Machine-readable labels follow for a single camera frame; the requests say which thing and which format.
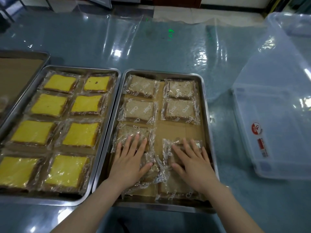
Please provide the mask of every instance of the transparent plastic container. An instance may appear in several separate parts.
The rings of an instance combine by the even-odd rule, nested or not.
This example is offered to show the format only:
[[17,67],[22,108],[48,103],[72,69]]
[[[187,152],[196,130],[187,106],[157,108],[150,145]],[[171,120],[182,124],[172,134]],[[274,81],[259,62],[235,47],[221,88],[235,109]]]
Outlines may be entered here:
[[311,15],[272,13],[232,92],[259,176],[311,179]]

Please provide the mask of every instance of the finger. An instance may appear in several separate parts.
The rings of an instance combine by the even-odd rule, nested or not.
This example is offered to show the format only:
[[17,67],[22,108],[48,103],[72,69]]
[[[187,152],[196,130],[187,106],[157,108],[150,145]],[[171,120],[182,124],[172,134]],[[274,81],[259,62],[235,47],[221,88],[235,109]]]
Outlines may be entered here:
[[134,141],[133,141],[133,143],[131,145],[131,148],[128,151],[128,154],[127,154],[129,157],[133,157],[134,154],[136,153],[138,140],[139,140],[139,134],[136,134],[135,138],[134,138]]
[[150,168],[152,167],[153,163],[147,163],[144,167],[142,167],[139,172],[138,172],[138,175],[139,175],[139,179],[141,179],[149,170]]
[[204,160],[209,163],[210,159],[208,158],[206,149],[204,147],[202,147],[201,150],[202,150],[202,155],[203,155]]
[[139,160],[142,158],[142,155],[144,154],[146,144],[147,144],[147,138],[144,138],[135,154],[135,156],[137,156]]
[[196,154],[193,152],[193,150],[191,149],[190,145],[188,144],[186,138],[183,139],[183,143],[184,143],[184,148],[186,150],[187,155],[190,158],[194,158],[196,157]]
[[117,145],[117,150],[116,150],[116,154],[115,154],[115,160],[114,160],[114,163],[119,159],[120,157],[120,154],[121,154],[121,142],[118,143]]
[[132,139],[131,136],[127,137],[126,142],[125,142],[124,147],[123,147],[123,150],[122,150],[122,153],[121,153],[121,157],[125,157],[127,155],[128,149],[130,147],[131,139]]
[[176,145],[172,145],[172,149],[176,152],[177,156],[181,159],[183,164],[185,165],[188,162],[189,156],[187,156],[184,152],[181,151]]
[[200,151],[199,148],[197,147],[196,142],[195,142],[193,139],[191,139],[191,140],[190,140],[190,143],[191,143],[193,152],[196,154],[196,156],[198,156],[199,158],[203,159],[202,154],[201,154],[201,151]]
[[176,163],[172,164],[172,168],[187,183],[188,176],[187,176],[186,171],[179,164],[176,164]]

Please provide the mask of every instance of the clear plastic table cover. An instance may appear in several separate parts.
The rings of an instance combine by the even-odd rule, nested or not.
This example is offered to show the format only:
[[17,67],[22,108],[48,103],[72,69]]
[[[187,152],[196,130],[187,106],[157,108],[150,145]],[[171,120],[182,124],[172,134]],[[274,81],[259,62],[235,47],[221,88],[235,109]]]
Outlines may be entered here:
[[[200,74],[206,85],[220,180],[265,232],[309,232],[309,182],[259,178],[235,121],[229,89],[265,30],[223,26],[216,19],[206,25],[29,11],[0,36],[0,48],[48,51],[54,65]],[[73,209],[0,204],[0,225],[10,232],[48,232]],[[118,211],[105,219],[110,214],[129,216]],[[148,220],[149,227],[159,229],[156,223],[164,224],[166,217]]]

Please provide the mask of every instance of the chair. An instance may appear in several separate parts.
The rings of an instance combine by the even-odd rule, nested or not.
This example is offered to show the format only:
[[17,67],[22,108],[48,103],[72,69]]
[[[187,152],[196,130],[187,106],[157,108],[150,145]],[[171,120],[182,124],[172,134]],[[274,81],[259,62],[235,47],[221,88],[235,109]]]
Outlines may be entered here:
[[[14,22],[13,18],[9,15],[9,13],[6,11],[6,8],[9,8],[10,6],[12,6],[15,2],[20,1],[20,3],[23,5],[23,7],[25,8],[25,10],[27,10],[27,7],[25,6],[25,4],[21,1],[21,0],[0,0],[0,10],[2,10],[6,16],[10,19],[10,21]],[[45,0],[48,5],[49,5],[49,9],[51,11],[54,11],[49,0]]]

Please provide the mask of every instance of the chair leg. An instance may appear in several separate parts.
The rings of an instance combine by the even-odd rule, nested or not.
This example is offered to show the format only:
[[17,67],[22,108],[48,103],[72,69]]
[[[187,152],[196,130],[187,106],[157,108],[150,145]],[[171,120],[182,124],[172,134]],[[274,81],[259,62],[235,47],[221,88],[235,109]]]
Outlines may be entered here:
[[25,6],[25,4],[20,0],[20,3],[23,5],[23,7],[25,8],[25,10],[27,10],[27,7]]
[[10,19],[10,21],[12,21],[12,23],[14,23],[15,21],[13,20],[13,18],[10,16],[10,14],[5,10],[5,8],[3,8],[2,6],[1,10],[6,14],[6,16]]
[[49,2],[49,0],[45,0],[45,1],[46,3],[48,3],[50,10],[54,12],[53,7],[51,6],[51,3]]

